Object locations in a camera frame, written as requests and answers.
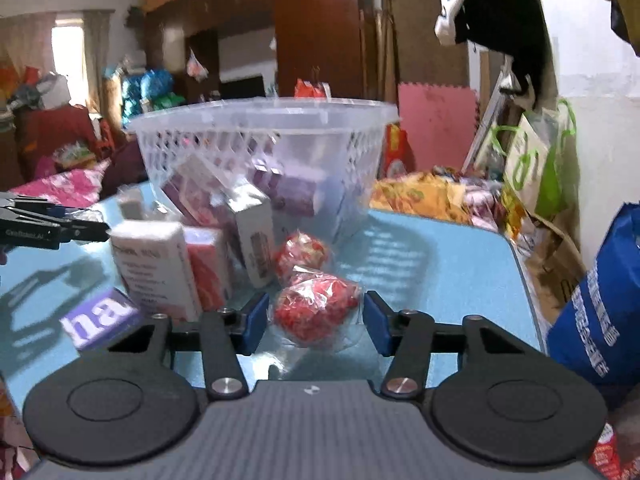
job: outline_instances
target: green bag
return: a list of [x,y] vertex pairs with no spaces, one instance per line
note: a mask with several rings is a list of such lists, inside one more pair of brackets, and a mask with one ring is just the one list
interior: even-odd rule
[[564,149],[576,134],[575,114],[566,99],[566,110],[525,113],[513,137],[504,170],[504,181],[527,211],[551,220],[567,208],[562,190]]

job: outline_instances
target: pink foam mat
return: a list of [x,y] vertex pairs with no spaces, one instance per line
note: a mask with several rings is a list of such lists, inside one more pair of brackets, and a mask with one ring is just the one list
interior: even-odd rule
[[471,88],[402,83],[398,101],[415,169],[461,169],[478,127],[476,93]]

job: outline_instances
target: pink fabric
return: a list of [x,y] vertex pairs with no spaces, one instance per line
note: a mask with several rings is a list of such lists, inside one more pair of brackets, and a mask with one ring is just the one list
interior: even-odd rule
[[36,165],[36,171],[33,174],[34,179],[47,178],[57,174],[56,163],[53,162],[53,158],[50,156],[41,156]]
[[460,170],[478,127],[478,102],[471,88],[401,84],[400,126],[407,132],[416,171],[434,166]]
[[98,202],[102,176],[108,161],[92,170],[72,170],[35,180],[11,191],[16,194],[39,196],[67,207],[89,207]]

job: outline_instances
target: wooden wardrobe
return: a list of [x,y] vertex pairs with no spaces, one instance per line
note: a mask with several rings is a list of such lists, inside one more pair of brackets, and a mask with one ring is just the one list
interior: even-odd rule
[[[146,16],[148,67],[168,68],[176,91],[196,102],[220,85],[218,40],[267,27],[275,28],[281,96],[314,75],[335,97],[375,96],[373,0],[174,0]],[[191,50],[209,70],[202,83],[186,75]]]

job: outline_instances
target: blue tote bag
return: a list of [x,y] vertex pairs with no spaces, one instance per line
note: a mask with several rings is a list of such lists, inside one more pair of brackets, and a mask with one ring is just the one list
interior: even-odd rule
[[640,383],[640,205],[615,217],[596,263],[547,335],[549,355],[615,409]]

